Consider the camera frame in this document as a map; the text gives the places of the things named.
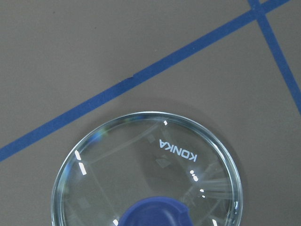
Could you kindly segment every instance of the glass lid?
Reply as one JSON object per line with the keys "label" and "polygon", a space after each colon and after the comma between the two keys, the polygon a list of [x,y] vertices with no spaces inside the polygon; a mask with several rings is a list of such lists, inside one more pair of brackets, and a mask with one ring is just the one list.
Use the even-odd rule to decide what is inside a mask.
{"label": "glass lid", "polygon": [[242,188],[205,127],[140,112],[103,124],[71,150],[51,212],[53,226],[238,226]]}

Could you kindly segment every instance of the transparent lid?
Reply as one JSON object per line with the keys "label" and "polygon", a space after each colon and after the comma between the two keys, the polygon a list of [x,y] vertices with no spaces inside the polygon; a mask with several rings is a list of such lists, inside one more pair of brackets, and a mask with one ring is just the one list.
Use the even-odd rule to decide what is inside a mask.
{"label": "transparent lid", "polygon": [[238,226],[242,189],[209,130],[141,112],[105,123],[72,149],[51,211],[53,226]]}

